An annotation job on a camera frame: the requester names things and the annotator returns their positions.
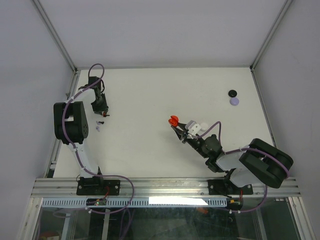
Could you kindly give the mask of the white charging case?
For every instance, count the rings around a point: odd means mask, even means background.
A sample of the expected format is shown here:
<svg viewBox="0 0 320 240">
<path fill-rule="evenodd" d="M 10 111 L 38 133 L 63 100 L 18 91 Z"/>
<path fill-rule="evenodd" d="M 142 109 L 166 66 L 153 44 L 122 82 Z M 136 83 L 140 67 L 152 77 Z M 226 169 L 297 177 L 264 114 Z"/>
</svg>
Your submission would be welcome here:
<svg viewBox="0 0 320 240">
<path fill-rule="evenodd" d="M 202 122 L 200 124 L 200 131 L 201 132 L 206 132 L 209 129 L 209 125 L 206 122 Z"/>
</svg>

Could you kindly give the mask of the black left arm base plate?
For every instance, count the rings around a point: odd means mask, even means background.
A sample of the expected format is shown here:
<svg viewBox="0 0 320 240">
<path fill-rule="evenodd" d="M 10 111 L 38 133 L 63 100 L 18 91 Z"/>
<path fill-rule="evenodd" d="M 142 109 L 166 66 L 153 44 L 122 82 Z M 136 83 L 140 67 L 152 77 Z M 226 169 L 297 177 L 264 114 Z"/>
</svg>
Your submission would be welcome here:
<svg viewBox="0 0 320 240">
<path fill-rule="evenodd" d="M 77 196 L 118 196 L 120 180 L 104 179 L 101 177 L 84 178 L 78 181 Z"/>
</svg>

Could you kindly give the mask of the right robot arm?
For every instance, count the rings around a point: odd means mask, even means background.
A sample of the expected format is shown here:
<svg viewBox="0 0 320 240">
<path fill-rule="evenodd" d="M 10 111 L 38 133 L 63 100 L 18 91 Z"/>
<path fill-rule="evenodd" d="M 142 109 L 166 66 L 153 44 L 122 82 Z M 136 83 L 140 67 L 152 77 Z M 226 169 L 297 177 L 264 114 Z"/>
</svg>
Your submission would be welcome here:
<svg viewBox="0 0 320 240">
<path fill-rule="evenodd" d="M 294 164 L 292 157 L 259 138 L 244 147 L 224 151 L 220 133 L 207 135 L 214 127 L 222 126 L 220 121 L 207 130 L 193 120 L 180 123 L 176 116 L 171 116 L 168 122 L 179 140 L 200 154 L 212 172 L 226 173 L 223 187 L 230 194 L 255 183 L 278 189 L 289 177 Z"/>
</svg>

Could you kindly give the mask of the orange charging case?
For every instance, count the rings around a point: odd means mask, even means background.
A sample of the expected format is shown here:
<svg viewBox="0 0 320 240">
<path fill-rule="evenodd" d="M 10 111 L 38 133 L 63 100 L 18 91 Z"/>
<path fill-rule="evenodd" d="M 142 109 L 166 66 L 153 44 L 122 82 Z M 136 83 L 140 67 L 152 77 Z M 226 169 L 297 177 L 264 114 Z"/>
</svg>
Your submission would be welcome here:
<svg viewBox="0 0 320 240">
<path fill-rule="evenodd" d="M 171 115 L 168 122 L 171 126 L 177 127 L 179 125 L 179 118 L 176 115 Z"/>
</svg>

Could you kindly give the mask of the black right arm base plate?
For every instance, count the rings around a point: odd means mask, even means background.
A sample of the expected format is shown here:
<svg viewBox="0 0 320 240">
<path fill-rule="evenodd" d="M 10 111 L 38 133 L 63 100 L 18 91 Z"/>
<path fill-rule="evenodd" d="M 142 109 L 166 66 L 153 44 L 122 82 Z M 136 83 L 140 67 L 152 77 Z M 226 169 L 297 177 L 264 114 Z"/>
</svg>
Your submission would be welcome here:
<svg viewBox="0 0 320 240">
<path fill-rule="evenodd" d="M 243 187 L 237 187 L 231 182 L 226 182 L 223 179 L 209 179 L 207 180 L 207 187 L 209 195 L 222 195 L 222 196 L 240 196 L 240 195 L 253 195 L 253 187 L 251 184 Z"/>
</svg>

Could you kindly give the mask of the lilac charging case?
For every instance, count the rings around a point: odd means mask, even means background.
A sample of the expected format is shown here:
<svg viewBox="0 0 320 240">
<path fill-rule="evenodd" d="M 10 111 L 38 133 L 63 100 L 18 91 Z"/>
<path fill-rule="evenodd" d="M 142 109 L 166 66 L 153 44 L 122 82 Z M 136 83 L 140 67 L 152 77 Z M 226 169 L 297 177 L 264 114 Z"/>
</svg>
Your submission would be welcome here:
<svg viewBox="0 0 320 240">
<path fill-rule="evenodd" d="M 240 103 L 240 101 L 239 101 L 239 99 L 238 99 L 237 97 L 232 97 L 232 98 L 229 100 L 229 102 L 230 102 L 230 104 L 231 104 L 232 106 L 237 106 L 237 105 Z"/>
</svg>

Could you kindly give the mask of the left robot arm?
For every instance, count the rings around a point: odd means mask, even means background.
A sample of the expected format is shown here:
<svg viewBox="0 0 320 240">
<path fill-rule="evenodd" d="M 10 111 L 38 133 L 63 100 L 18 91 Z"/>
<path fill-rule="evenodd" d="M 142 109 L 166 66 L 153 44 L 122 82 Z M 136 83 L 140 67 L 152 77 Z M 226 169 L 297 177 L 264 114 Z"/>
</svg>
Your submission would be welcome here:
<svg viewBox="0 0 320 240">
<path fill-rule="evenodd" d="M 81 86 L 72 99 L 53 105 L 55 137 L 71 150 L 79 165 L 80 177 L 91 178 L 87 183 L 87 188 L 96 195 L 103 192 L 105 182 L 95 177 L 102 173 L 97 161 L 91 156 L 86 141 L 89 136 L 89 124 L 83 100 L 91 100 L 93 113 L 104 118 L 109 111 L 104 91 L 103 80 L 97 76 L 90 76 L 88 83 Z"/>
</svg>

